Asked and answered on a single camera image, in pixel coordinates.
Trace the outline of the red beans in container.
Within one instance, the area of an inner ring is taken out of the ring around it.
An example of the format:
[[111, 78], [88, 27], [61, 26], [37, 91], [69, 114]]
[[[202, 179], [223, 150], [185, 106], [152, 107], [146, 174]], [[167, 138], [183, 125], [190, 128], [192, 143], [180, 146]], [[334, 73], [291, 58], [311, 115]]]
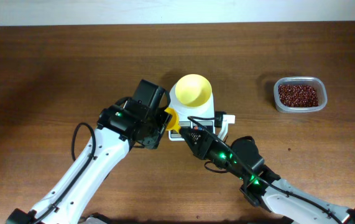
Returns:
[[279, 85], [278, 93], [284, 106], [310, 108], [319, 105], [317, 91], [310, 85]]

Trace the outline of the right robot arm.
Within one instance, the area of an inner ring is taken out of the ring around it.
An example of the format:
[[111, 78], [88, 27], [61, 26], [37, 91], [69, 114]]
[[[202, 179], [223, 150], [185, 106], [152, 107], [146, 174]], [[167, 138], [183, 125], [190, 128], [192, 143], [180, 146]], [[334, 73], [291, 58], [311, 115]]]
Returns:
[[180, 134], [195, 157], [241, 179], [240, 191], [252, 206], [293, 223], [355, 223], [355, 208], [307, 194], [267, 167], [252, 137], [241, 137], [229, 146], [204, 129], [182, 128]]

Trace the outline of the pale yellow plastic bowl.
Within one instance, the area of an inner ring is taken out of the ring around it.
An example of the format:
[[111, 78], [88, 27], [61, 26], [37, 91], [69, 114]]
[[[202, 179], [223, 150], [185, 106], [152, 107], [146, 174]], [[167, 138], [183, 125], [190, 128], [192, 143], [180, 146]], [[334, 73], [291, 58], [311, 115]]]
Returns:
[[189, 74], [181, 77], [175, 86], [175, 96], [184, 106], [199, 107], [211, 97], [210, 82], [198, 74]]

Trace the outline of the white digital kitchen scale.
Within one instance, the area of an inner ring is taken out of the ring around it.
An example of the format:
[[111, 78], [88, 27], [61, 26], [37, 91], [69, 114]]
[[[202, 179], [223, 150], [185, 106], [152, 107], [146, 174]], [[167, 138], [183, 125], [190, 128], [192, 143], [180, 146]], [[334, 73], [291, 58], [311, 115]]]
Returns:
[[[213, 93], [211, 93], [210, 98], [206, 103], [199, 107], [188, 107], [183, 105], [177, 98], [176, 94], [177, 84], [174, 84], [170, 91], [171, 103], [170, 107], [174, 109], [179, 117], [179, 125], [183, 128], [194, 128], [197, 126], [188, 120], [188, 116], [196, 116], [201, 118], [214, 118], [214, 98]], [[207, 129], [215, 133], [214, 120], [197, 120]], [[171, 141], [184, 141], [181, 135], [176, 131], [169, 131], [168, 138]]]

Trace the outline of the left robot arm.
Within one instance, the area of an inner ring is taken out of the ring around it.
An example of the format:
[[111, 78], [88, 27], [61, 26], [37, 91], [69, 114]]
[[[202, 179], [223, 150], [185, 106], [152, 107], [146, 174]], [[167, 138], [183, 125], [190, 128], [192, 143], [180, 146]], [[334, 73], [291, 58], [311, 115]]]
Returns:
[[169, 92], [141, 80], [126, 96], [100, 112], [90, 140], [56, 186], [29, 212], [15, 209], [7, 223], [78, 223], [102, 182], [133, 148], [157, 149], [171, 115], [161, 105]]

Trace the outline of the yellow measuring scoop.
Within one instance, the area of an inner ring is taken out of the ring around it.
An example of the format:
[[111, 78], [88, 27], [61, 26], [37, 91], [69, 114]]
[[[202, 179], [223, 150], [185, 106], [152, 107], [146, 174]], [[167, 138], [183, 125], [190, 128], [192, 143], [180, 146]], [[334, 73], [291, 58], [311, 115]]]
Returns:
[[173, 108], [170, 108], [170, 107], [166, 108], [165, 112], [172, 116], [167, 127], [166, 127], [166, 130], [179, 132], [181, 129], [181, 126], [179, 125], [178, 113]]

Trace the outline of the clear plastic food container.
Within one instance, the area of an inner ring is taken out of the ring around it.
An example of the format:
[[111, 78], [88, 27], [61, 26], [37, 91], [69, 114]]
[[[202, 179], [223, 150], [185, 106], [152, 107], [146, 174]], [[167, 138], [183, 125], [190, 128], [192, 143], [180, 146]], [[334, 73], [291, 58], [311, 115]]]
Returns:
[[[316, 90], [318, 106], [312, 107], [288, 107], [280, 101], [280, 85], [309, 85]], [[278, 80], [274, 85], [274, 100], [277, 111], [281, 113], [311, 113], [322, 110], [328, 102], [326, 88], [323, 82], [315, 77], [285, 77]]]

